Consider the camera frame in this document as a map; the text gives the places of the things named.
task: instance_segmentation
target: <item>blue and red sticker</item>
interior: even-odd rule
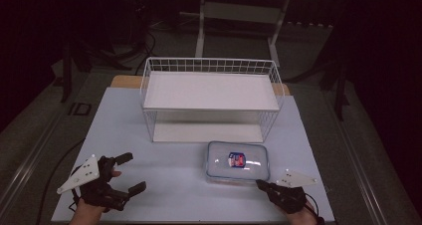
[[[230,152],[229,165],[230,167],[244,168],[246,165],[245,154],[241,152]]]

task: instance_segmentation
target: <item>plastic food container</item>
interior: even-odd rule
[[[205,170],[211,182],[255,183],[257,179],[270,179],[267,149],[258,144],[211,141]]]

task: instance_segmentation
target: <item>white table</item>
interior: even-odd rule
[[[292,96],[285,104],[263,145],[269,152],[271,179],[286,169],[316,178],[305,192],[317,202],[319,215],[333,221],[312,149]],[[127,188],[145,180],[146,190],[130,199],[123,211],[104,214],[102,221],[115,223],[280,223],[286,221],[256,186],[206,182],[204,158],[207,143],[151,142],[139,105],[139,89],[108,88],[75,163],[92,154],[116,157],[126,152],[134,159],[119,166],[123,172],[111,180],[112,188]],[[69,222],[72,193],[63,194],[54,222]]]

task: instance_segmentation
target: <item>top shelf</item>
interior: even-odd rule
[[[143,108],[266,112],[280,109],[268,75],[159,71],[149,76]]]

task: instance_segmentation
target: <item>white triangular bracket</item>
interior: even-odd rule
[[[276,183],[283,187],[294,188],[317,184],[317,179],[286,169],[286,173]]]
[[[84,185],[100,177],[99,163],[95,155],[92,155],[81,167],[66,181],[57,193],[62,194],[68,190]]]

